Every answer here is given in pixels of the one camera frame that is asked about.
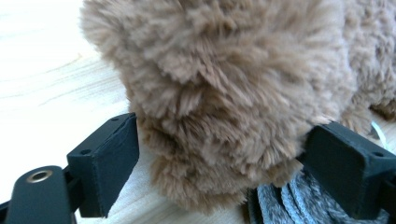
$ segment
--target wood grain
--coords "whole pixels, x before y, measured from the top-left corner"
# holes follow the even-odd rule
[[[78,29],[81,1],[0,1],[0,203],[25,172],[66,166],[65,155],[107,119],[127,112],[118,74]],[[396,125],[375,119],[391,148]],[[242,210],[188,213],[149,186],[141,158],[109,218],[78,223],[244,223]]]

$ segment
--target brown teddy bear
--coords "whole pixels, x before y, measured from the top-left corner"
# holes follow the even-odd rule
[[[120,71],[152,183],[211,213],[282,186],[306,134],[396,118],[395,1],[87,0],[85,37]]]

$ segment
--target plush toy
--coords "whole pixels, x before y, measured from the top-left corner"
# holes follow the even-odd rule
[[[211,213],[248,189],[282,186],[306,134],[396,118],[395,1],[91,0],[85,37],[120,79],[151,179]]]

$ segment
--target screw hole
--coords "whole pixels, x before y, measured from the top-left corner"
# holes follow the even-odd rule
[[[381,152],[374,152],[373,154],[377,157],[384,157],[384,154],[382,154]]]
[[[82,150],[82,151],[80,151],[79,153],[81,154],[81,155],[87,155],[87,154],[90,154],[92,151],[90,150],[90,149],[84,149],[84,150]]]
[[[51,170],[39,171],[32,175],[29,175],[29,177],[27,177],[27,182],[34,184],[34,183],[48,179],[51,175],[52,175]]]

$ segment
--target wooden surface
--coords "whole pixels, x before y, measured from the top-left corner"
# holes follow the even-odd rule
[[[117,72],[81,37],[80,1],[0,0],[0,203],[37,167],[65,155],[109,118],[127,112]],[[396,125],[377,119],[392,149]],[[141,158],[108,219],[78,223],[244,223],[240,208],[211,217],[185,212],[149,186]]]

